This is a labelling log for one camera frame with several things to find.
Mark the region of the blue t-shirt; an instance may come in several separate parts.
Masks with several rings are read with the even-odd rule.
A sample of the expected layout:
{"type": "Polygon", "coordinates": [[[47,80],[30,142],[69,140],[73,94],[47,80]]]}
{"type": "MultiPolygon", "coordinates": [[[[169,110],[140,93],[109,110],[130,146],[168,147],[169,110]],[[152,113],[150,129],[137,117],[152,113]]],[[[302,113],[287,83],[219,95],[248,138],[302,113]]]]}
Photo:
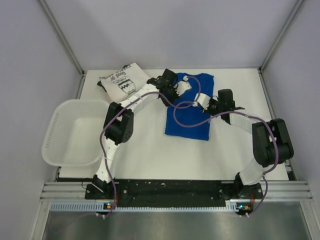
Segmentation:
{"type": "MultiPolygon", "coordinates": [[[[199,92],[206,94],[209,97],[213,96],[215,84],[213,75],[207,73],[193,75],[189,80],[189,83],[191,84],[192,89],[185,92],[181,98],[173,103],[174,105],[183,101],[193,101],[196,94],[199,92]]],[[[200,107],[191,106],[185,109],[180,108],[174,112],[174,108],[172,106],[168,106],[164,130],[166,135],[202,141],[209,140],[209,121],[196,127],[182,127],[175,121],[174,114],[176,114],[177,120],[184,125],[195,125],[210,117],[210,115],[203,113],[200,107]]]]}

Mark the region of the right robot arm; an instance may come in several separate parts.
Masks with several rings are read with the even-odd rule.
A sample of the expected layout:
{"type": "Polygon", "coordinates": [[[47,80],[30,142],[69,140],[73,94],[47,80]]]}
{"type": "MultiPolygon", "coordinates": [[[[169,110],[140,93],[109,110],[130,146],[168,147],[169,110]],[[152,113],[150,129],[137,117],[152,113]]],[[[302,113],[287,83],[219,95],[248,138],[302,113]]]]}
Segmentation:
{"type": "Polygon", "coordinates": [[[285,121],[281,118],[266,121],[245,112],[236,106],[231,89],[221,89],[218,97],[201,93],[197,103],[202,112],[221,117],[231,126],[241,128],[252,136],[253,158],[238,172],[233,181],[233,193],[239,198],[248,198],[260,189],[260,180],[278,165],[294,156],[294,148],[285,121]]]}

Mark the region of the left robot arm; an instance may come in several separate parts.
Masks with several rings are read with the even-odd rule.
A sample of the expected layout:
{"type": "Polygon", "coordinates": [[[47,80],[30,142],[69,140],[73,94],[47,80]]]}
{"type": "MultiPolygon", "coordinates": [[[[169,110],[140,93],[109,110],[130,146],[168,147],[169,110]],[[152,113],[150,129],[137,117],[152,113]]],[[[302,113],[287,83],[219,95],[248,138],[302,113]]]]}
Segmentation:
{"type": "Polygon", "coordinates": [[[114,191],[112,166],[118,147],[129,141],[134,132],[134,118],[145,106],[161,99],[169,106],[181,97],[178,92],[178,75],[165,69],[163,74],[147,80],[146,84],[120,103],[112,102],[107,110],[103,130],[99,136],[102,159],[92,183],[102,198],[109,198],[114,191]]]}

